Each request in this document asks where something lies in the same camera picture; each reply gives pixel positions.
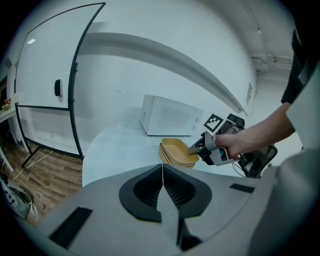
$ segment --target ceiling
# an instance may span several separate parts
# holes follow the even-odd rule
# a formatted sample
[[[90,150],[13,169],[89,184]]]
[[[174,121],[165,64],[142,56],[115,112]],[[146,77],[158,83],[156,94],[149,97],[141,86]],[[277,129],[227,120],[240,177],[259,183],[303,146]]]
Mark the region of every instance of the ceiling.
[[[278,0],[209,0],[248,48],[258,74],[288,78],[295,22]]]

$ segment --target white cable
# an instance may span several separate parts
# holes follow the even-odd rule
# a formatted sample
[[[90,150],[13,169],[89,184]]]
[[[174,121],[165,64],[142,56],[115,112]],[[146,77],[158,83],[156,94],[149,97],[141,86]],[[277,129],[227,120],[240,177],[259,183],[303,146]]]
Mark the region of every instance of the white cable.
[[[240,167],[240,166],[236,165],[235,163],[232,163],[232,167],[233,167],[233,169],[235,170],[235,172],[236,172],[237,174],[239,174],[240,176],[242,176],[242,177],[244,177],[244,178],[245,178],[245,176],[243,176],[243,175],[241,175],[239,172],[237,172],[237,170],[236,170],[235,166],[236,166],[236,167],[238,167],[239,169],[241,169],[241,167]]]
[[[51,151],[49,154],[47,154],[47,155],[45,155],[44,157],[42,157],[40,160],[38,160],[38,161],[35,161],[34,163],[32,163],[32,164],[30,164],[30,165],[28,165],[26,168],[23,168],[22,169],[22,171],[20,171],[19,173],[18,173],[18,175],[17,176],[15,176],[14,178],[13,178],[13,180],[12,181],[14,181],[25,169],[28,169],[30,166],[33,166],[34,164],[36,164],[36,163],[38,163],[38,162],[40,162],[42,159],[44,159],[44,158],[46,158],[46,157],[48,157],[48,156],[50,156],[51,155],[51,153],[52,153],[53,151]]]

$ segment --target white wall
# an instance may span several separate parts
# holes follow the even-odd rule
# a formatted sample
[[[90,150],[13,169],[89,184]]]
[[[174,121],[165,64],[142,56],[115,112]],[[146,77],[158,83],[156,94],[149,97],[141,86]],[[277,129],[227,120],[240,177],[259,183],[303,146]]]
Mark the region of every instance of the white wall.
[[[281,98],[287,87],[288,80],[268,75],[258,76],[258,92],[254,100],[252,115],[247,127],[253,126],[271,115],[281,106]],[[290,137],[275,144],[278,154],[271,161],[273,165],[280,165],[288,157],[301,151],[302,143],[295,132]]]
[[[6,56],[13,64],[16,63],[28,31],[55,14],[90,3],[95,2],[42,2],[20,26]],[[251,58],[232,28],[204,1],[109,0],[94,20],[94,25],[97,32],[135,35],[176,49],[212,73],[216,80],[235,96],[242,108],[247,113],[251,112],[253,104],[246,104],[248,86],[250,82],[253,91],[256,91],[257,84]],[[75,114],[77,129],[81,134],[79,138],[84,141],[83,145],[90,143],[103,127],[113,122],[110,111],[114,109],[114,104],[112,101],[106,103],[106,98],[103,97],[106,95],[113,100],[117,99],[117,94],[121,94],[121,102],[131,108],[138,108],[138,105],[142,104],[142,95],[151,93],[175,98],[202,109],[214,106],[222,112],[234,113],[214,95],[208,96],[207,91],[195,84],[195,81],[190,82],[185,77],[157,65],[128,57],[111,58],[109,55],[94,54],[79,56],[77,61],[83,70],[76,75]],[[10,86],[10,91],[13,92],[13,84]],[[207,103],[203,106],[199,105],[200,101],[193,101],[193,98],[200,100],[201,95],[206,95],[204,98]]]

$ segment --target black sleeve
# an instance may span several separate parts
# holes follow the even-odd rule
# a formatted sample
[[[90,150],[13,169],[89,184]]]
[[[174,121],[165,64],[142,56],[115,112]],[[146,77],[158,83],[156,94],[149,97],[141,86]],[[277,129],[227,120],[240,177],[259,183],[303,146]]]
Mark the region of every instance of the black sleeve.
[[[301,90],[303,89],[303,85],[298,78],[298,76],[301,73],[301,70],[302,67],[300,66],[298,58],[296,55],[294,55],[288,85],[281,99],[282,103],[288,102],[292,104],[301,92]]]

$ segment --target whiteboard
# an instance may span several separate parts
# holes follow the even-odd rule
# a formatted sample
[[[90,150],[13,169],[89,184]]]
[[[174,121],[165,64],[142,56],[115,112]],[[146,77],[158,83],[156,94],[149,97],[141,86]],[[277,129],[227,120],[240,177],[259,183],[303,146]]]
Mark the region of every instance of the whiteboard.
[[[16,92],[19,105],[68,108],[71,66],[79,41],[101,4],[59,14],[28,33],[20,53]],[[62,96],[55,81],[62,80]]]
[[[68,111],[29,107],[18,107],[18,111],[27,139],[53,149],[79,154]]]

